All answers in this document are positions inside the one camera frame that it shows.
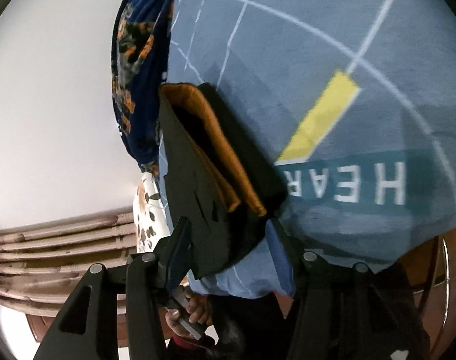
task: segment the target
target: screw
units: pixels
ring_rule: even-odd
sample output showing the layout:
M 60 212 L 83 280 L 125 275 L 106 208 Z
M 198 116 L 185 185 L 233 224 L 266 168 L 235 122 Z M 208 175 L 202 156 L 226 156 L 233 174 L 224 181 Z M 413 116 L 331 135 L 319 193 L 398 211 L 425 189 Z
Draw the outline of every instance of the screw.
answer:
M 147 252 L 143 256 L 141 256 L 141 260 L 143 260 L 145 263 L 149 263 L 151 261 L 154 261 L 157 257 L 153 252 Z
M 99 274 L 102 269 L 103 269 L 103 265 L 101 265 L 101 264 L 93 264 L 92 266 L 90 266 L 90 272 L 92 274 Z
M 359 262 L 359 263 L 355 264 L 355 269 L 357 270 L 357 272 L 360 272 L 361 274 L 365 274 L 368 272 L 368 265 L 366 265 L 363 262 Z
M 316 256 L 315 253 L 313 253 L 312 251 L 307 251 L 303 254 L 303 258 L 306 260 L 306 261 L 316 261 L 316 259 L 318 258 Z

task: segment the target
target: hand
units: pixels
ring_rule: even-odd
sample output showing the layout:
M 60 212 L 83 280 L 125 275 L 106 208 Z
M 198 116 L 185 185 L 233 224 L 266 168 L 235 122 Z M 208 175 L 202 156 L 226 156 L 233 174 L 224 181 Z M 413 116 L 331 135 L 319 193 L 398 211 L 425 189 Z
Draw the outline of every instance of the hand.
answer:
M 189 299 L 186 312 L 190 314 L 189 321 L 191 323 L 199 322 L 206 323 L 211 317 L 211 308 L 208 303 L 208 297 L 194 293 L 190 287 L 184 288 L 184 293 Z M 188 331 L 179 323 L 180 312 L 179 310 L 168 310 L 165 314 L 166 324 L 173 332 L 179 337 L 193 338 Z

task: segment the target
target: wall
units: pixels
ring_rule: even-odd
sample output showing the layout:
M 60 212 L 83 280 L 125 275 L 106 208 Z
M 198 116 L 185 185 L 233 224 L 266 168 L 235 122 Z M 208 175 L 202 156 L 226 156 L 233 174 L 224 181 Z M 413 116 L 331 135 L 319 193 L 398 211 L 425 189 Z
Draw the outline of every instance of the wall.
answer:
M 12 0 L 0 18 L 0 229 L 129 206 L 110 47 L 121 0 Z

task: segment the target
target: curtain fold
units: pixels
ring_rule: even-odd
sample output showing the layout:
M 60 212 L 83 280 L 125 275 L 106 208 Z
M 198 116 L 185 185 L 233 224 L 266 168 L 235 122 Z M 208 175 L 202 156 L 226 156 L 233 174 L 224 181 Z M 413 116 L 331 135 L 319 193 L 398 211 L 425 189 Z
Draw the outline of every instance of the curtain fold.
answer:
M 97 214 L 3 231 L 0 234 L 0 304 L 53 317 L 87 269 L 126 263 L 136 252 L 133 213 Z M 118 296 L 118 313 L 125 297 Z

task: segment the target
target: yellow stripe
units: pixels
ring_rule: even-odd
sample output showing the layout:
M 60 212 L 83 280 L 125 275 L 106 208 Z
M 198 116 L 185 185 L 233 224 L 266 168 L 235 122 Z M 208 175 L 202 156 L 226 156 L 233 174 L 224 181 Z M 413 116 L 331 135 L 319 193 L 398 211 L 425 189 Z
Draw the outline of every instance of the yellow stripe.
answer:
M 358 89 L 349 75 L 336 71 L 313 108 L 299 124 L 278 161 L 308 158 L 342 116 Z

